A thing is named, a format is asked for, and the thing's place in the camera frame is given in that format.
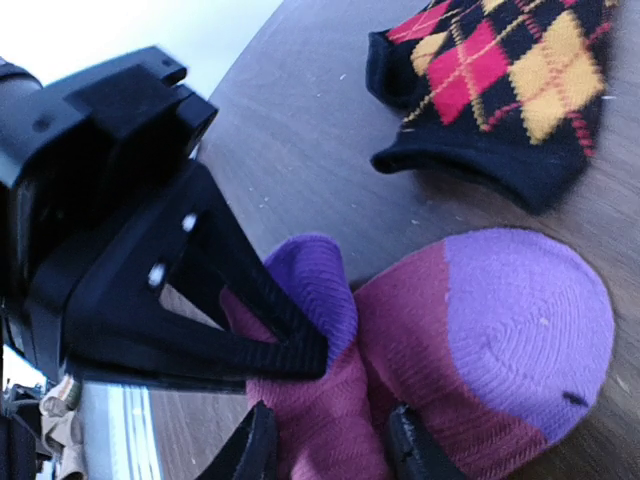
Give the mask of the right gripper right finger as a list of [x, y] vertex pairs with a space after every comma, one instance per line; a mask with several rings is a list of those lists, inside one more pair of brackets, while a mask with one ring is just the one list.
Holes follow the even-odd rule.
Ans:
[[418, 413], [406, 404], [398, 405], [389, 416], [387, 458], [396, 479], [465, 479], [465, 475], [426, 430]]

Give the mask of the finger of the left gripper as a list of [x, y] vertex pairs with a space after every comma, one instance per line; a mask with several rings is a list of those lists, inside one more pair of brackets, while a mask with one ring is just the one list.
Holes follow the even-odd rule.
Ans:
[[328, 345], [190, 162], [47, 256], [29, 289], [29, 359], [51, 378], [240, 390], [321, 377]]

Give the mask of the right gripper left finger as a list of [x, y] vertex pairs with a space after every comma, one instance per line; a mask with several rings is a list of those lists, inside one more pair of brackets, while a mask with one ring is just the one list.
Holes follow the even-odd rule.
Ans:
[[278, 429], [275, 414], [257, 402], [198, 480], [274, 480], [277, 478]]

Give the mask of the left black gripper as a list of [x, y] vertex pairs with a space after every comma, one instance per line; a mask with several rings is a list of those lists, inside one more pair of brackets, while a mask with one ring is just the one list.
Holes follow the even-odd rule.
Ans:
[[23, 297], [44, 259], [127, 197], [169, 178], [217, 115], [157, 47], [49, 85], [1, 65], [1, 292]]

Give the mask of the maroon purple orange sock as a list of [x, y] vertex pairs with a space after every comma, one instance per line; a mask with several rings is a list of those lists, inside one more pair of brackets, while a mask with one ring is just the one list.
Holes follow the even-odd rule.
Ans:
[[358, 289], [323, 235], [287, 240], [265, 265], [329, 341], [322, 378], [247, 384], [275, 414], [279, 479], [396, 479], [387, 422], [401, 404], [465, 479], [503, 479], [563, 440], [606, 380], [609, 292], [543, 234], [450, 236]]

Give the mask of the black argyle sock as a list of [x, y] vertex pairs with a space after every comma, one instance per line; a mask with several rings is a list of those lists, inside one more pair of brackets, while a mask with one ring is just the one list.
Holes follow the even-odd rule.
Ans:
[[432, 1], [369, 36], [366, 86], [404, 117], [372, 157], [443, 169], [540, 214], [594, 157], [612, 1]]

